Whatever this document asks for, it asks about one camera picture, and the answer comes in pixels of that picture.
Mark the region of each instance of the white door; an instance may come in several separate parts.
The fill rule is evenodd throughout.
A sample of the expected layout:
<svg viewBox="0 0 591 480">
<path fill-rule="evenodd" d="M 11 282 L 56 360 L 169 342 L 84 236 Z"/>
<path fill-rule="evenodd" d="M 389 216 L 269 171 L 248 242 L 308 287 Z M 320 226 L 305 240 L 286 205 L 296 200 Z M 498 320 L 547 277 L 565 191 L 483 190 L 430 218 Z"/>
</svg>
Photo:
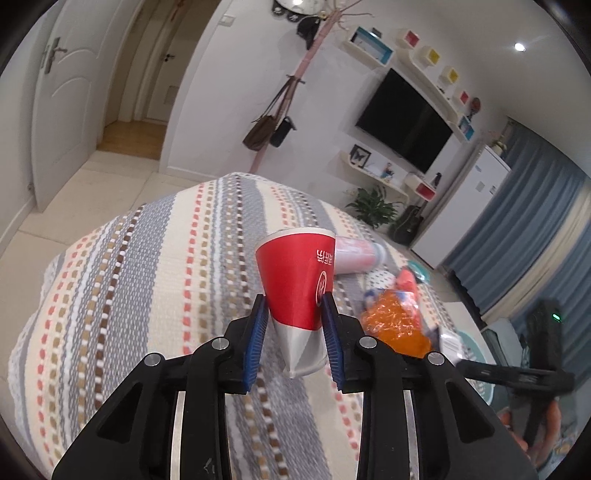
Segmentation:
<svg viewBox="0 0 591 480">
<path fill-rule="evenodd" d="M 109 84 L 143 0 L 67 0 L 37 80 L 31 159 L 40 211 L 96 149 Z"/>
<path fill-rule="evenodd" d="M 178 26 L 168 50 L 160 58 L 162 65 L 148 105 L 147 118 L 168 122 L 174 100 L 201 34 L 219 0 L 194 0 Z"/>
<path fill-rule="evenodd" d="M 437 268 L 478 220 L 508 173 L 509 167 L 485 148 L 412 251 Z"/>
</svg>

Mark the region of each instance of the human hand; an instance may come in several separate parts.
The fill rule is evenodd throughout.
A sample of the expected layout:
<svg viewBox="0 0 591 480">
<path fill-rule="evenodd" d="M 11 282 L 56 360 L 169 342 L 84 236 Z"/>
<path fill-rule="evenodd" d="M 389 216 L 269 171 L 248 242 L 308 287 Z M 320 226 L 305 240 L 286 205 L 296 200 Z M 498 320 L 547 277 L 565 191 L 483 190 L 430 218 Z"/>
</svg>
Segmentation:
<svg viewBox="0 0 591 480">
<path fill-rule="evenodd" d="M 552 403 L 550 403 L 548 410 L 546 410 L 546 434 L 544 439 L 531 447 L 527 445 L 523 438 L 517 436 L 512 431 L 510 410 L 505 410 L 502 412 L 499 415 L 499 419 L 503 425 L 509 427 L 510 434 L 527 454 L 536 468 L 539 468 L 544 464 L 544 462 L 548 459 L 552 448 L 560 438 L 560 422 L 562 420 L 562 414 L 560 413 L 560 407 L 558 406 L 558 402 L 556 400 L 553 400 Z"/>
</svg>

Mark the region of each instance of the television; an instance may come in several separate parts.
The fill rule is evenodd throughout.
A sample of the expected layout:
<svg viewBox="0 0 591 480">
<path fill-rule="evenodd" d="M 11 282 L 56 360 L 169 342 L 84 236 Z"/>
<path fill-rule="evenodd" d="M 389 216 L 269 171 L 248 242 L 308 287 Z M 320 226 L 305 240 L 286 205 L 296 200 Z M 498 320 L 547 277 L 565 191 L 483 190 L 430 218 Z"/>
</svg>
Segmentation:
<svg viewBox="0 0 591 480">
<path fill-rule="evenodd" d="M 423 173 L 452 134 L 447 122 L 394 70 L 388 72 L 356 125 Z"/>
</svg>

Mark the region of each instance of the wooden floor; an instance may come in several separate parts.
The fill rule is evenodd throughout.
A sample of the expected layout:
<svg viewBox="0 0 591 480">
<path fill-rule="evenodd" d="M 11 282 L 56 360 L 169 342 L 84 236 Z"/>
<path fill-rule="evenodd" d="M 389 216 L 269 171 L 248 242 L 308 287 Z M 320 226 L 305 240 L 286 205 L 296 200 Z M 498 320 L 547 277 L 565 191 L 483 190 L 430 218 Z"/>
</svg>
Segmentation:
<svg viewBox="0 0 591 480">
<path fill-rule="evenodd" d="M 166 125 L 116 121 L 105 127 L 97 150 L 160 160 Z"/>
</svg>

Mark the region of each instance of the blue curtain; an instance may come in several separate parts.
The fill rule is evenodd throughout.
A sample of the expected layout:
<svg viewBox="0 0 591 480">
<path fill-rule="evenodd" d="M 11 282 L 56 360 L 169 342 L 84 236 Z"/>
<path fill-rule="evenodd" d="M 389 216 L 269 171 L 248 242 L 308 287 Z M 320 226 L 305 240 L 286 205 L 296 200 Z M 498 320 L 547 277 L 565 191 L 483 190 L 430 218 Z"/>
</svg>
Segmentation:
<svg viewBox="0 0 591 480">
<path fill-rule="evenodd" d="M 538 299 L 556 299 L 563 320 L 563 368 L 577 384 L 591 377 L 591 221 L 543 291 L 511 322 L 526 333 L 525 317 Z"/>
<path fill-rule="evenodd" d="M 511 172 L 503 186 L 444 261 L 481 313 L 546 249 L 586 178 L 560 150 L 517 123 L 505 162 Z"/>
</svg>

